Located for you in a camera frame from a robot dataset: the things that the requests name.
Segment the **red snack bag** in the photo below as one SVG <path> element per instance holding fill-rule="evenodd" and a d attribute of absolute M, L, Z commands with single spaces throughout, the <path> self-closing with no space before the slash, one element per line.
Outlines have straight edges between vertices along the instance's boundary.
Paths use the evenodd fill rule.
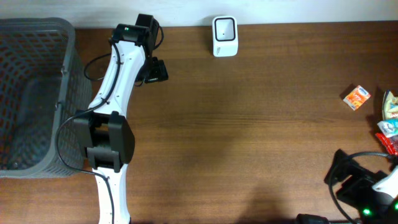
<path fill-rule="evenodd" d="M 380 140 L 389 154 L 397 155 L 397 136 L 387 138 L 382 133 L 376 133 L 375 136 L 378 138 L 378 140 Z"/>

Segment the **green tissue pack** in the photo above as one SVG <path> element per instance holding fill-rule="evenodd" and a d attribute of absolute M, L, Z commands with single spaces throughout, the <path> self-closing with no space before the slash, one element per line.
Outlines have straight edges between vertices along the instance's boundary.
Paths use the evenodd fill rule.
<path fill-rule="evenodd" d="M 382 131 L 383 135 L 387 138 L 391 138 L 397 135 L 398 123 L 396 119 L 387 119 L 378 122 L 378 127 Z"/>

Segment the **cream biscuit packet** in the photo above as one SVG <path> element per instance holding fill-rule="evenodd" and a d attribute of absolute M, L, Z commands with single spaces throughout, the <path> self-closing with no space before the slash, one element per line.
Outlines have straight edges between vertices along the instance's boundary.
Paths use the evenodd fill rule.
<path fill-rule="evenodd" d="M 382 118 L 386 119 L 397 119 L 397 97 L 392 94 L 390 90 L 384 93 L 382 103 Z"/>

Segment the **orange tissue pack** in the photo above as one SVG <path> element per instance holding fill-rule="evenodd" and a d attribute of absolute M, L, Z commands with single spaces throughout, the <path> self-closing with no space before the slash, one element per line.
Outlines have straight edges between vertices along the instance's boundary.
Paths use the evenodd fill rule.
<path fill-rule="evenodd" d="M 368 99 L 371 94 L 365 90 L 361 85 L 355 87 L 349 94 L 347 94 L 343 101 L 353 110 L 356 111 L 360 108 Z"/>

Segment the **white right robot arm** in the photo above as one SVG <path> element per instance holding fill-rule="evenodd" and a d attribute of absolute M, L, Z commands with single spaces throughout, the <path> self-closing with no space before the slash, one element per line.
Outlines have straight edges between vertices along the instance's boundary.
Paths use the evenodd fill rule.
<path fill-rule="evenodd" d="M 391 173 L 372 172 L 357 157 L 383 157 Z M 324 178 L 333 203 L 346 223 L 397 223 L 397 155 L 383 152 L 347 154 L 339 149 Z"/>

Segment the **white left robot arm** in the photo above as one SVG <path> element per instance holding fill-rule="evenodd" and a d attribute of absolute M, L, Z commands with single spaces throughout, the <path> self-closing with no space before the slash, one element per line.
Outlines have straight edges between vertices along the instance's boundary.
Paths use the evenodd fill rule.
<path fill-rule="evenodd" d="M 154 16 L 139 14 L 133 25 L 118 24 L 110 38 L 111 53 L 102 84 L 73 126 L 82 154 L 96 179 L 100 223 L 130 223 L 126 175 L 135 137 L 127 108 L 136 85 L 163 82 L 169 75 L 163 60 L 153 56 L 164 32 Z"/>

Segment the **white barcode scanner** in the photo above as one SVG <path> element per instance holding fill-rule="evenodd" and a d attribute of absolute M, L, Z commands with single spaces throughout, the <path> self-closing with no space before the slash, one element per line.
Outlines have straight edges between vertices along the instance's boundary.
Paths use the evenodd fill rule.
<path fill-rule="evenodd" d="M 212 20 L 213 55 L 233 57 L 238 52 L 238 27 L 233 16 L 217 16 Z"/>

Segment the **grey plastic mesh basket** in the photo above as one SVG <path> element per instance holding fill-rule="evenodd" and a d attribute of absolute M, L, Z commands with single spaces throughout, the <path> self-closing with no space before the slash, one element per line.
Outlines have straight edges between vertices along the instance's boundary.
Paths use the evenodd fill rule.
<path fill-rule="evenodd" d="M 91 102 L 91 82 L 61 18 L 1 21 L 1 177 L 60 178 L 82 168 L 68 122 Z"/>

